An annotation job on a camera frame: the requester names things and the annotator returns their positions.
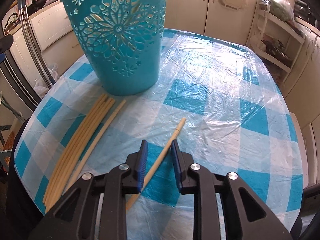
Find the white storage shelf rack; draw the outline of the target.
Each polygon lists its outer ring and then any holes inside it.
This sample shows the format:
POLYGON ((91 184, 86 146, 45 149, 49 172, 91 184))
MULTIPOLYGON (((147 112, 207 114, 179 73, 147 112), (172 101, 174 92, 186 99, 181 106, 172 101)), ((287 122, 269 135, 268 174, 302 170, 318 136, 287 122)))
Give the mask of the white storage shelf rack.
POLYGON ((271 14, 267 3, 257 3, 246 46, 262 59, 278 84, 293 71, 304 43, 304 34, 271 14))

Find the black wok on stove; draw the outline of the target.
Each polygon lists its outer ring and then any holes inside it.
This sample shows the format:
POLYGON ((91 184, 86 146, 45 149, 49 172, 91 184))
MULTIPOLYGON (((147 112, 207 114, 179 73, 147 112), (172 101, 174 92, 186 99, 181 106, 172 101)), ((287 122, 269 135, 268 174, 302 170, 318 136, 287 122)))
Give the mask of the black wok on stove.
POLYGON ((47 0, 32 0, 31 4, 27 6, 28 15, 30 16, 42 9, 45 6, 46 2, 47 0))

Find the cream kitchen cabinets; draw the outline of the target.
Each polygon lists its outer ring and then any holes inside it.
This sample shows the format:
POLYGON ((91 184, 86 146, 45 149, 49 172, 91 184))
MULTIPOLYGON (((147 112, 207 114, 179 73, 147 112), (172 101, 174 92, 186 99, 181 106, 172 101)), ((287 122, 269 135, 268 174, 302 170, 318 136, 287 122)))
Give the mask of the cream kitchen cabinets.
POLYGON ((261 0, 167 0, 165 27, 246 45, 261 0))

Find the blue white checkered tablecloth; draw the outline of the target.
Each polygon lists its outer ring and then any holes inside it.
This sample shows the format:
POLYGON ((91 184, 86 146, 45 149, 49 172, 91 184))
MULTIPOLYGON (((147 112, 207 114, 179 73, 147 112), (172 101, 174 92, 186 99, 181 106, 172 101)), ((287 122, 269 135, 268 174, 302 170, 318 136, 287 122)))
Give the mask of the blue white checkered tablecloth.
MULTIPOLYGON (((74 132, 104 90, 85 56, 63 74, 30 117, 15 150, 16 199, 7 213, 27 237, 44 214, 44 193, 74 132)), ((149 145, 151 167, 181 119, 182 151, 213 173, 237 173, 291 229, 300 211, 302 161, 286 102, 248 48, 175 30, 164 32, 158 81, 117 97, 120 112, 83 171, 99 175, 149 145)))

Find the cream chopstick apart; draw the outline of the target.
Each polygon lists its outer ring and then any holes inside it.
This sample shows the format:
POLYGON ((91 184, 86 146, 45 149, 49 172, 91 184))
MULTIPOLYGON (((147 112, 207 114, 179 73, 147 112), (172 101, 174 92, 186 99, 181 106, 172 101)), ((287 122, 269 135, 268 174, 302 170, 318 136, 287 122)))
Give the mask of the cream chopstick apart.
POLYGON ((168 142, 163 147, 163 150, 160 152, 160 154, 158 155, 157 159, 155 160, 155 162, 153 163, 153 165, 151 166, 151 168, 147 172, 147 174, 146 174, 146 176, 144 178, 144 182, 143 182, 143 187, 142 187, 141 193, 139 193, 138 195, 131 196, 129 198, 129 200, 126 202, 126 206, 125 206, 125 212, 126 213, 128 213, 130 211, 130 209, 134 206, 135 202, 140 197, 140 195, 142 194, 144 189, 148 186, 149 182, 151 181, 151 179, 153 178, 153 176, 157 172, 157 170, 160 167, 161 163, 163 162, 163 160, 167 156, 167 153, 168 153, 169 149, 171 148, 171 143, 174 140, 176 140, 178 135, 180 134, 182 128, 184 127, 185 122, 186 122, 186 118, 183 117, 179 121, 179 123, 176 126, 175 130, 173 131, 173 133, 172 133, 171 137, 169 138, 168 142))

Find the green filled plastic bag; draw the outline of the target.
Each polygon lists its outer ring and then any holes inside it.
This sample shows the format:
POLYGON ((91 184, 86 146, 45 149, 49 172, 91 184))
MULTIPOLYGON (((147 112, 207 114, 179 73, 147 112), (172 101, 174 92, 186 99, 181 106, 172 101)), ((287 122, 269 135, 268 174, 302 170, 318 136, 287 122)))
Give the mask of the green filled plastic bag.
POLYGON ((294 22, 295 16, 288 0, 263 0, 269 4, 270 13, 283 22, 294 22))

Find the teal perforated plastic basket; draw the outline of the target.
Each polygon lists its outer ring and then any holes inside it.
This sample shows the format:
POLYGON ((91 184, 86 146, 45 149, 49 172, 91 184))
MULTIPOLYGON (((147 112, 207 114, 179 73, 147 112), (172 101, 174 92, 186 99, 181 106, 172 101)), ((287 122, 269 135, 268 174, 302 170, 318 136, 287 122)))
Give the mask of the teal perforated plastic basket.
POLYGON ((167 0, 61 0, 104 89, 141 93, 158 80, 167 0))

